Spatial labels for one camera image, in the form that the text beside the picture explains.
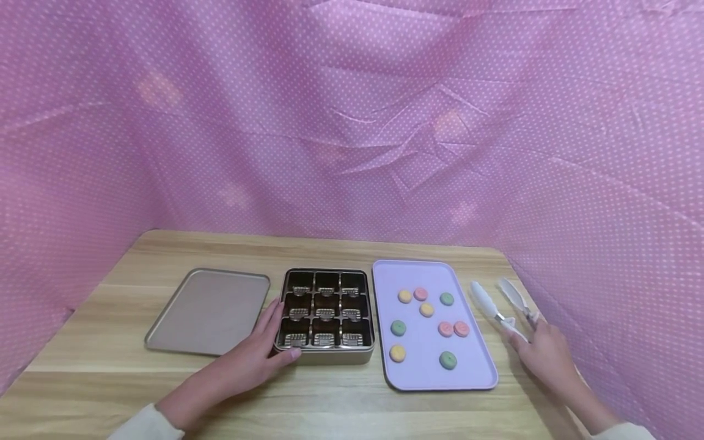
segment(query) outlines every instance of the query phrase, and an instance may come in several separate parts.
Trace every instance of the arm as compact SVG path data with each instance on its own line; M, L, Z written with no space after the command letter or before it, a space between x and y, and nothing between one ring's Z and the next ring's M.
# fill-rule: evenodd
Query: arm
M272 302L252 334L119 427L108 440L180 440L210 408L266 382L301 355L299 348L269 358L284 310Z
M508 335L523 365L577 416L594 440L655 440L643 427L621 420L602 403L579 376L567 339L554 325L540 319L533 342Z

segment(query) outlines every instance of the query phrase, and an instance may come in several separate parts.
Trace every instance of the pink polka dot fabric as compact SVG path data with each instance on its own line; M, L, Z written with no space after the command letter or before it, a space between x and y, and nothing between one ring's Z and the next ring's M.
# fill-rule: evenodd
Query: pink polka dot fabric
M0 389L151 228L507 254L589 384L704 408L704 7L9 0Z

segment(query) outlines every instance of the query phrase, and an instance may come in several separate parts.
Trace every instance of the right hand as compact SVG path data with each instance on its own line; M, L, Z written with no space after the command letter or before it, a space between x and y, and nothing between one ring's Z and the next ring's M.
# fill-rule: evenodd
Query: right hand
M557 395L566 397L575 386L583 384L565 335L543 318L536 323L532 343L515 332L508 334L508 341L526 368Z

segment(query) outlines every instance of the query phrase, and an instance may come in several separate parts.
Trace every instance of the metal tin lid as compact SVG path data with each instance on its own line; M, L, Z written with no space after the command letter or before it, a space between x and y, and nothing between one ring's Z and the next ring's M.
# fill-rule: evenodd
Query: metal tin lid
M220 356L256 324L269 292L266 275L193 269L147 333L147 348Z

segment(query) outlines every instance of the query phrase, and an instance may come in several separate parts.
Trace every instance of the pink macaron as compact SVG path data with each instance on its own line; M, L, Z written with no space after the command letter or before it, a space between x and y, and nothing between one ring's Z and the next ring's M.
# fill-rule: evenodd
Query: pink macaron
M425 289L423 289L422 287L418 287L418 288L413 292L413 296L414 296L415 299L417 299L418 301L425 301L426 299L428 299L428 291L425 290Z
M457 321L455 322L455 334L459 337L465 338L470 333L470 326L466 322Z
M440 324L438 325L438 332L440 332L440 334L444 337L449 338L450 336L452 336L453 332L452 324L447 321L440 322Z

